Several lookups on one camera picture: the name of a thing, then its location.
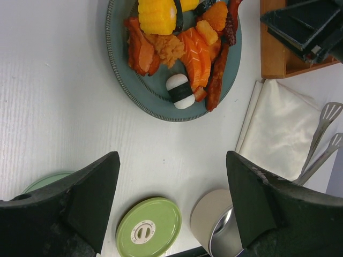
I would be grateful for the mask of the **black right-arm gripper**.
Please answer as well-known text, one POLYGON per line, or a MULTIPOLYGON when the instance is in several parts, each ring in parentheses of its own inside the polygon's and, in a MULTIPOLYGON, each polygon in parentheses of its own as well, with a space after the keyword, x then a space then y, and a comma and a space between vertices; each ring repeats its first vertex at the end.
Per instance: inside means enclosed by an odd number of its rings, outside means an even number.
POLYGON ((292 1, 291 5, 267 11, 260 21, 300 51, 316 44, 304 55, 306 62, 321 63, 331 55, 342 63, 340 1, 292 1))

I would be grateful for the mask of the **red octopus tentacle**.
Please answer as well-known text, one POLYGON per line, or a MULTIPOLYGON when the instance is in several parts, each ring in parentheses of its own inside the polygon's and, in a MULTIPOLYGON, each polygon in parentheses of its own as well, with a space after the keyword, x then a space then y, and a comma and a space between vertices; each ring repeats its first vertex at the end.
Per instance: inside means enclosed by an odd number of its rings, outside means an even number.
POLYGON ((230 0, 227 4, 228 14, 223 36, 231 47, 236 44, 236 32, 238 30, 238 8, 242 0, 230 0))

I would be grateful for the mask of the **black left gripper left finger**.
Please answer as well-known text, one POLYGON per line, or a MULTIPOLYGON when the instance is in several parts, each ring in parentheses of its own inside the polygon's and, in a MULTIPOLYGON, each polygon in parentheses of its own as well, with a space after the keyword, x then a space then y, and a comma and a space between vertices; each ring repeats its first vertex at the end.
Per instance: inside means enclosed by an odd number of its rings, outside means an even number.
POLYGON ((37 190, 1 201, 1 256, 101 253, 120 170, 118 152, 37 190))

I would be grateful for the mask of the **beige steel lunch bowl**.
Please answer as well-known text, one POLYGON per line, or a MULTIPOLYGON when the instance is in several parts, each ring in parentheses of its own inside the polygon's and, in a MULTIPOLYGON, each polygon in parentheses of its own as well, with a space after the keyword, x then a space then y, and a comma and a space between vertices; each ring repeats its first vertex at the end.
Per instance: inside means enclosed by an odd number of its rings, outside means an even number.
POLYGON ((190 228, 210 256, 239 256, 243 252, 229 190, 204 195, 192 210, 190 228))

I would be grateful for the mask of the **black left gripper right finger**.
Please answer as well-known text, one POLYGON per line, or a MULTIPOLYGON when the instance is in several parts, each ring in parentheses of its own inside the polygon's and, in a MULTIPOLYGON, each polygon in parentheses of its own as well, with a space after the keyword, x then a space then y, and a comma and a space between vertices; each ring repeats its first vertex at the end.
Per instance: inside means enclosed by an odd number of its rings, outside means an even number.
POLYGON ((234 151, 229 190, 244 256, 342 256, 342 198, 297 185, 234 151))

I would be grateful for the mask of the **red bacon strip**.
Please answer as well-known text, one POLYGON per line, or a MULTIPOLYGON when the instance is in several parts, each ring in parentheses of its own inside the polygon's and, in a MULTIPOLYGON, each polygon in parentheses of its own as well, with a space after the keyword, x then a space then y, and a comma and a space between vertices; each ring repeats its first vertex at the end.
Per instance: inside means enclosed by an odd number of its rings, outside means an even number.
POLYGON ((214 63, 212 79, 207 90, 206 110, 209 112, 213 111, 219 104, 228 53, 229 45, 225 42, 222 44, 221 52, 214 63))

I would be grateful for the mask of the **steel serving tongs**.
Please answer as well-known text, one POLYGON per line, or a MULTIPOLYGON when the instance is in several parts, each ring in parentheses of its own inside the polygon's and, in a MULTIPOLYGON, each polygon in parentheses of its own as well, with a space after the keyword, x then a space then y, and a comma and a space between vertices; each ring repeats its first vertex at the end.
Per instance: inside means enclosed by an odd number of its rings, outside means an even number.
POLYGON ((330 124, 340 115, 341 112, 342 112, 342 103, 328 102, 327 104, 324 105, 320 113, 319 124, 314 133, 307 159, 303 165, 300 175, 298 176, 296 180, 293 181, 294 183, 297 184, 300 181, 300 178, 305 173, 305 169, 310 163, 310 160, 313 157, 322 136, 324 135, 325 131, 330 126, 330 124))

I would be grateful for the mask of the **orange fried nugget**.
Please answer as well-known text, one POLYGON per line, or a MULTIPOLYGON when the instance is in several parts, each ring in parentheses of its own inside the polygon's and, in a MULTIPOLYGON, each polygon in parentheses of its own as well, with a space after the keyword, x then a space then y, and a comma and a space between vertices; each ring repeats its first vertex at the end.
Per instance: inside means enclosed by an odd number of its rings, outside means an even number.
POLYGON ((205 11, 202 15, 202 19, 206 20, 215 31, 219 32, 222 31, 226 25, 227 14, 227 4, 221 1, 216 2, 205 11))

